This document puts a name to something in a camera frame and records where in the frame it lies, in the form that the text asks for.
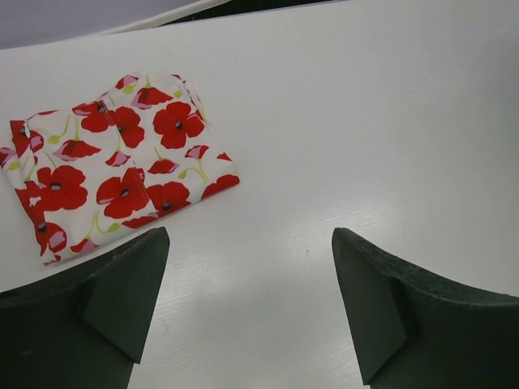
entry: red flower print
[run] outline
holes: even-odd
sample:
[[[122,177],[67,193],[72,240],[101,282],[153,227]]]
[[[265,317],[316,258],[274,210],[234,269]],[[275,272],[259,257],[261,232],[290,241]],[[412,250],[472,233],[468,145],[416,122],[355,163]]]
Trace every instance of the red flower print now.
[[[164,185],[153,185],[146,189],[148,196],[153,201],[159,217],[187,207],[191,203],[187,201],[189,190],[180,182],[168,182]]]
[[[148,109],[152,108],[153,105],[165,103],[172,98],[173,97],[166,95],[157,88],[152,87],[148,76],[146,76],[146,85],[135,94],[131,105],[140,109]]]
[[[63,165],[54,171],[50,168],[38,170],[38,181],[41,184],[41,206],[44,211],[58,209],[77,209],[87,202],[87,190],[80,186],[84,174],[72,166]]]
[[[8,147],[0,148],[0,166],[2,166],[2,169],[15,155],[16,152]]]
[[[100,101],[90,104],[81,104],[72,109],[76,115],[85,116],[81,120],[81,126],[90,132],[103,132],[110,124],[110,114]]]
[[[105,161],[105,163],[110,166],[122,166],[129,159],[130,156],[127,156],[126,154],[123,154],[121,152],[115,152],[108,160]]]
[[[207,188],[205,188],[202,199],[205,199],[206,197],[212,196],[215,193],[218,193],[221,190],[230,188],[231,186],[235,186],[239,184],[240,179],[238,176],[234,176],[233,174],[227,174],[225,176],[221,176],[217,179],[217,181],[214,184],[209,185]]]
[[[231,160],[227,154],[222,152],[219,156],[217,156],[217,159],[219,160]]]
[[[187,150],[186,158],[195,158],[196,160],[201,160],[208,149],[209,146],[206,145],[194,146]]]
[[[123,221],[122,225],[125,225],[129,229],[139,229],[143,225],[152,223],[153,221],[157,220],[159,218],[158,214],[156,212],[150,213],[147,216],[141,216],[136,217],[135,219]]]
[[[105,216],[114,219],[128,217],[133,211],[146,207],[148,198],[143,193],[144,171],[129,168],[122,178],[112,177],[97,190],[97,203],[108,204]]]
[[[63,145],[54,152],[57,158],[65,160],[67,162],[83,158],[84,156],[93,156],[101,149],[93,147],[82,140],[69,139],[66,140]]]
[[[15,189],[19,201],[34,224],[43,221],[40,204],[40,187],[34,181],[25,182],[26,189]]]
[[[115,84],[115,87],[117,89],[123,89],[135,81],[137,81],[137,77],[134,77],[133,75],[125,75]]]
[[[18,156],[25,153],[29,144],[32,152],[37,152],[43,148],[43,137],[35,131],[28,131],[23,120],[11,120],[11,132]]]
[[[155,132],[162,135],[161,144],[166,148],[182,148],[187,137],[194,138],[204,129],[198,111],[191,113],[191,106],[174,102],[157,112],[153,119]]]
[[[34,193],[29,190],[29,187],[33,186],[37,190],[37,184],[35,182],[27,182],[27,184],[27,190],[16,190],[16,194],[34,224],[34,234],[40,245],[40,255],[43,255],[47,249],[57,253],[66,247],[66,233],[59,225],[45,221],[41,202],[31,205],[30,198],[33,197]]]
[[[40,255],[43,255],[48,248],[53,253],[57,253],[66,247],[66,233],[57,224],[42,221],[34,225],[34,232],[40,244]]]
[[[138,126],[140,117],[133,109],[117,108],[114,113],[114,122],[127,147],[136,148],[143,141],[144,129]]]
[[[168,174],[174,172],[178,166],[180,165],[175,164],[172,160],[167,160],[166,158],[163,158],[161,160],[156,161],[152,165],[152,167],[149,168],[148,173]]]
[[[92,242],[90,239],[83,239],[80,243],[75,246],[71,246],[71,250],[74,253],[86,253],[88,251],[92,251],[97,248],[97,245]]]

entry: cloth napkin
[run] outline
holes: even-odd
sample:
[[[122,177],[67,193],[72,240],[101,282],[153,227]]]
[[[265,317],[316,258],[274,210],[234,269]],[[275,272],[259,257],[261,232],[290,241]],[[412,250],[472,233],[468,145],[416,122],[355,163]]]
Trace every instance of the cloth napkin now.
[[[126,75],[93,102],[10,123],[0,166],[56,263],[237,185],[178,75]]]

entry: white table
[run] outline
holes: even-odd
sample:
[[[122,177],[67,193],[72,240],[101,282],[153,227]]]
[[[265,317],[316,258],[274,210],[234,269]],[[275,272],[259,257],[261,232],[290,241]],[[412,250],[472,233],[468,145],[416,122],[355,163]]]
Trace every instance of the white table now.
[[[519,294],[518,16],[515,0],[365,0],[0,51],[0,122],[169,68],[238,163],[242,185],[162,221],[131,388],[361,387],[336,226]],[[0,184],[5,290],[57,270]]]

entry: floral fabric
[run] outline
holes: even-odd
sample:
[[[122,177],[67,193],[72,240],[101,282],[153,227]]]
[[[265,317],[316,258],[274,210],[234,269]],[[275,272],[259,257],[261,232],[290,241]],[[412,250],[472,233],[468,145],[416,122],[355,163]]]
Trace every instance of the floral fabric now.
[[[54,255],[45,264],[239,183],[178,75],[126,75],[93,102],[11,121],[11,135],[0,139],[0,166],[40,255]]]

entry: fabric fold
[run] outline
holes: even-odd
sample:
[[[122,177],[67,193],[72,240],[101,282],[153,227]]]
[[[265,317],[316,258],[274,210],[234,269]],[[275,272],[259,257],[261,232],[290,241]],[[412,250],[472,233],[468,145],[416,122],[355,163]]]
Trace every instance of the fabric fold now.
[[[59,262],[239,183],[178,75],[122,77],[97,100],[11,121],[0,166]]]

